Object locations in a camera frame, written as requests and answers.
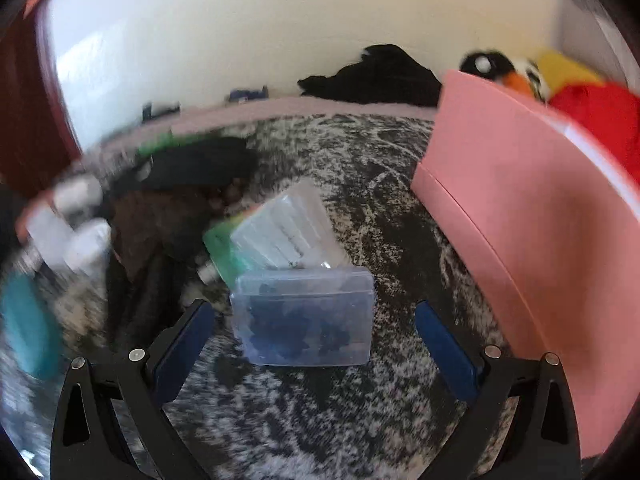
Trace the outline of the green tape measure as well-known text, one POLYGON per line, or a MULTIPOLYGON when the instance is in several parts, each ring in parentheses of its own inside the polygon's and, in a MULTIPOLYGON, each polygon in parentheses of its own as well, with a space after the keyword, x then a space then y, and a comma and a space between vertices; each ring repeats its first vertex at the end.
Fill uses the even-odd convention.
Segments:
POLYGON ((164 150, 171 146, 174 136, 170 131, 161 133, 157 138, 145 141, 138 149, 137 153, 140 157, 148 157, 153 153, 164 150))

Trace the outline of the white labelled pill bottle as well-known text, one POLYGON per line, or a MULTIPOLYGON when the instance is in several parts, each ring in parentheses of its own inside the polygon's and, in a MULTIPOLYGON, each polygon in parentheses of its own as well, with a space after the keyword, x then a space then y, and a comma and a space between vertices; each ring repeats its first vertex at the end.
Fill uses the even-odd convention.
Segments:
POLYGON ((101 203, 102 197, 100 181, 92 174, 81 174, 53 189, 52 204, 60 214, 72 214, 86 207, 96 206, 101 203))

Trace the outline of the yellow plush cushion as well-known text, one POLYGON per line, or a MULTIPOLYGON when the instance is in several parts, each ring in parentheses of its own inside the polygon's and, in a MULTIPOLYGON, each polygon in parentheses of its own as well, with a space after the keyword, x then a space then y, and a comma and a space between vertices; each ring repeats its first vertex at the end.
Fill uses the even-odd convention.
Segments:
POLYGON ((547 99, 572 84, 602 84, 605 79, 591 68, 555 50, 542 52, 535 58, 548 87, 547 99))

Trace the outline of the blue object on bed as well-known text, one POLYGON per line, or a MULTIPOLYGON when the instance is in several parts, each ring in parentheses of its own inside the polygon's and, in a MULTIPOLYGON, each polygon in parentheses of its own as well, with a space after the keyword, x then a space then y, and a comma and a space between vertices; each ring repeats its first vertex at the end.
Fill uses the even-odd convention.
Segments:
POLYGON ((234 89, 231 90, 227 102, 243 103, 248 101, 265 100, 269 98, 269 90, 267 86, 260 89, 234 89))

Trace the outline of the panda plush toy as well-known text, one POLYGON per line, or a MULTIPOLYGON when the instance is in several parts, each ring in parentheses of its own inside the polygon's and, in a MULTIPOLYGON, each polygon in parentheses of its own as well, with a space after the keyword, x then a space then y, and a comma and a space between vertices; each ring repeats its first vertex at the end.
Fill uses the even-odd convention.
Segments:
POLYGON ((538 65, 528 58, 511 60, 500 51, 473 51, 462 60, 459 70, 501 84, 539 102, 547 102, 550 89, 538 65))

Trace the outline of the white bottle cap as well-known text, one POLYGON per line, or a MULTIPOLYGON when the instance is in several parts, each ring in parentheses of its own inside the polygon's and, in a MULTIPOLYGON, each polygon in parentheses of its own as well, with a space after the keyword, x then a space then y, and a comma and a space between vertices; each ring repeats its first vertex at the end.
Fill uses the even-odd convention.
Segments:
POLYGON ((104 266, 111 250, 111 226, 95 218, 82 224, 64 252, 64 263, 75 273, 91 275, 104 266))

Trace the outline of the black sock with white logo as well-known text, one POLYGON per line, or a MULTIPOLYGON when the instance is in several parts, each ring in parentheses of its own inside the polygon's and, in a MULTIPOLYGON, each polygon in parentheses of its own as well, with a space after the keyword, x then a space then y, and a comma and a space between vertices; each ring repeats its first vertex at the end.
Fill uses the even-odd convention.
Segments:
POLYGON ((247 180, 256 165, 257 155, 245 139, 212 136, 149 154, 119 178, 117 187, 121 191, 228 188, 236 180, 247 180))

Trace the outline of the clear box with dark clips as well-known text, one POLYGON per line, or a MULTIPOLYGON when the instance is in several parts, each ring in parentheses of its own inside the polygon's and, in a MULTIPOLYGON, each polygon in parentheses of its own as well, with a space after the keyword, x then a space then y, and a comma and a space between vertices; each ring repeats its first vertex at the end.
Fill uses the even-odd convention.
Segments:
POLYGON ((246 272, 230 295, 233 333, 259 366, 357 366, 370 359, 374 277, 358 266, 246 272))

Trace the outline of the brown cloth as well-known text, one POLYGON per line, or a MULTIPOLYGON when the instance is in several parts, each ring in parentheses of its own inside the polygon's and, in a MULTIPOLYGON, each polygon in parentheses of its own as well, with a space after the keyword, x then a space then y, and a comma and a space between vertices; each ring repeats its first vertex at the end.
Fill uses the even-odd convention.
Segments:
POLYGON ((230 185, 213 188, 176 188, 131 191, 108 206, 112 247, 129 281, 134 281, 159 254, 189 258, 205 229, 237 203, 241 190, 230 185))

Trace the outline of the black garment on bed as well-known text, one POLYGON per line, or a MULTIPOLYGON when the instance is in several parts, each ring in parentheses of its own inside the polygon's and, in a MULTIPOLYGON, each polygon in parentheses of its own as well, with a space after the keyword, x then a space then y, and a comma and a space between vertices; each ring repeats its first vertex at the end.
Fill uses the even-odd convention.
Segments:
POLYGON ((434 73, 394 44, 366 47, 358 63, 333 76, 309 76, 297 84, 303 96, 357 104, 436 107, 442 92, 434 73))

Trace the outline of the mint green tube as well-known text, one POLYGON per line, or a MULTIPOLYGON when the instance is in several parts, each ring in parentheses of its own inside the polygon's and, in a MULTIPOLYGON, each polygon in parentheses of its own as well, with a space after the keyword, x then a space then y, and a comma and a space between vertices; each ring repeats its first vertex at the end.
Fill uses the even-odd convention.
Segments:
POLYGON ((251 209, 247 209, 214 222, 203 234, 203 243, 209 259, 219 277, 231 290, 235 288, 236 280, 242 274, 260 269, 260 266, 231 240, 233 231, 252 213, 251 209))

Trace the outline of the teal glasses case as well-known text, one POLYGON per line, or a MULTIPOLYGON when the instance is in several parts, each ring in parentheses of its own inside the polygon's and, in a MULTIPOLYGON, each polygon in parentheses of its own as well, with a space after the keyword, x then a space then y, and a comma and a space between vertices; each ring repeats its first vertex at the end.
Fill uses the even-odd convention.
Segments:
POLYGON ((1 314, 18 367, 36 379, 52 378, 62 356, 61 330, 29 275, 14 272, 4 280, 1 314))

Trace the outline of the pink cardboard box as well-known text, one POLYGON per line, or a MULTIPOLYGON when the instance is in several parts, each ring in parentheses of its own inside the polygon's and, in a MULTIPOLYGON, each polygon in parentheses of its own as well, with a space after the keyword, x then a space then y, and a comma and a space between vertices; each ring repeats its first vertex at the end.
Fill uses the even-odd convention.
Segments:
POLYGON ((582 126, 452 70, 412 190, 486 298, 512 351, 556 353, 583 456, 639 394, 639 189, 582 126))

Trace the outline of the clear lidded plastic case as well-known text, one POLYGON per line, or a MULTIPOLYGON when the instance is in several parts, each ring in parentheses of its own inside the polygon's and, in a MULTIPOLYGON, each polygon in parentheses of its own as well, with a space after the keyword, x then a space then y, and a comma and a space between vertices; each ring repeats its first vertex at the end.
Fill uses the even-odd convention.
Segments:
POLYGON ((230 240, 267 269, 334 269, 352 264, 308 179, 258 206, 232 231, 230 240))

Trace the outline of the white plastic bottle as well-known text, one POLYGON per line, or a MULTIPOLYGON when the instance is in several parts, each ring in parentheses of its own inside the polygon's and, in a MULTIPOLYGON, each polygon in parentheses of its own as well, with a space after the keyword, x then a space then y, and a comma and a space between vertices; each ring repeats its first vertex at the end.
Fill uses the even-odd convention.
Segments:
POLYGON ((52 270, 63 269, 73 228, 51 207, 40 206, 27 220, 26 230, 43 262, 52 270))

